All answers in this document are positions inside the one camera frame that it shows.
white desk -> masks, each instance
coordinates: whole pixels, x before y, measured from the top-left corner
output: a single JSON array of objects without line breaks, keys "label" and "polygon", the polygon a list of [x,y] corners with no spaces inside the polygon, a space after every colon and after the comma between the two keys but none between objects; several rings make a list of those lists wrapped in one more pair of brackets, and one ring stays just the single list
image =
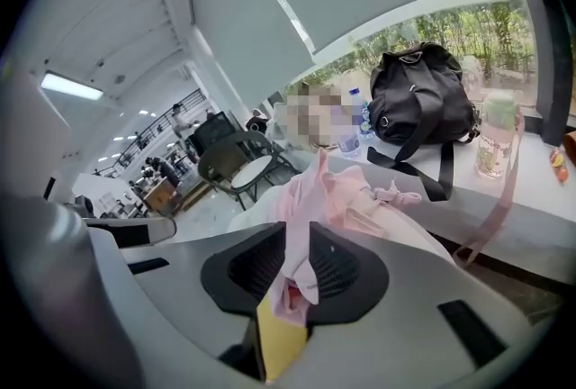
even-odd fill
[{"label": "white desk", "polygon": [[[286,149],[285,142],[279,144]],[[359,165],[372,186],[388,188],[395,179],[400,190],[419,192],[422,203],[408,208],[406,213],[427,231],[463,243],[498,201],[503,181],[476,174],[476,142],[454,145],[454,191],[449,201],[436,203],[426,198],[417,177],[368,162],[366,152],[370,146],[389,157],[394,157],[399,150],[377,138],[363,140],[362,151],[355,158],[344,158],[339,149],[331,150],[328,153],[330,171]],[[576,270],[576,167],[567,164],[570,177],[561,185],[548,161],[551,149],[539,136],[525,134],[520,147],[514,203],[499,235],[482,252],[541,276],[572,283]],[[301,170],[314,156],[311,152],[290,148],[284,155]],[[440,167],[439,146],[423,146],[408,162],[436,179]]]}]

bag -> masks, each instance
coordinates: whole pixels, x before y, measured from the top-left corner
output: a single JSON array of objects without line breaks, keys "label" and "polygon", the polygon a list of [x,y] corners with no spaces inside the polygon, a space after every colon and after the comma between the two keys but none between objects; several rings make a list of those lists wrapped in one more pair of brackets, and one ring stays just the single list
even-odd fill
[{"label": "bag", "polygon": [[[448,200],[454,177],[452,144],[468,134],[465,143],[479,133],[479,115],[462,86],[462,69],[446,49],[423,42],[409,50],[384,53],[372,71],[370,122],[378,138],[400,144],[396,158],[374,148],[368,161],[418,176],[431,202]],[[435,181],[403,160],[421,144],[442,144],[440,177]]]}]

black chair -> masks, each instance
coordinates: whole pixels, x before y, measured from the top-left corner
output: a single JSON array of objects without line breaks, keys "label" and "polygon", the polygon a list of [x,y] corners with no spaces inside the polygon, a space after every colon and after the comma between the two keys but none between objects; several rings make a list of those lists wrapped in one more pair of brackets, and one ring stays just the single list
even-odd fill
[{"label": "black chair", "polygon": [[[299,173],[262,133],[239,131],[212,144],[202,154],[198,174],[206,183],[234,196],[246,210],[240,194],[246,192],[255,202],[258,181],[265,179],[270,185],[275,185],[268,174],[279,167],[285,167],[294,174]],[[228,181],[229,186],[221,184],[219,176]]]}]

white floor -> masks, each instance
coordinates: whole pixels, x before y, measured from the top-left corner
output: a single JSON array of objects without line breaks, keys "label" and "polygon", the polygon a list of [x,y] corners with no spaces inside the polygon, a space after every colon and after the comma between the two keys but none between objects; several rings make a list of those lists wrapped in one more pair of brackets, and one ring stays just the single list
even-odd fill
[{"label": "white floor", "polygon": [[[272,175],[272,180],[275,184],[282,184],[287,182],[291,176],[291,173],[280,170]],[[264,179],[261,179],[258,182],[257,196],[261,196],[270,187]],[[248,194],[243,193],[241,197],[247,208],[254,204]],[[240,204],[235,202],[231,196],[223,191],[211,190],[187,212],[176,216],[176,235],[163,243],[197,240],[220,235],[226,232],[232,218],[242,212]]]}]

pink cloth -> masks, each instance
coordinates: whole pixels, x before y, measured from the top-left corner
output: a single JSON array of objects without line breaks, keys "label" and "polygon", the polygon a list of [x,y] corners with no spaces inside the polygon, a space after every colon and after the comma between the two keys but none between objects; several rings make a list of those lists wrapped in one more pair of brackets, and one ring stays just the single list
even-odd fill
[{"label": "pink cloth", "polygon": [[274,315],[303,327],[310,304],[318,304],[316,274],[308,260],[310,222],[382,237],[378,208],[420,200],[419,194],[399,192],[393,182],[389,190],[372,191],[359,166],[329,173],[328,156],[319,149],[308,169],[284,185],[268,215],[270,222],[286,222],[285,260],[268,291]]}]

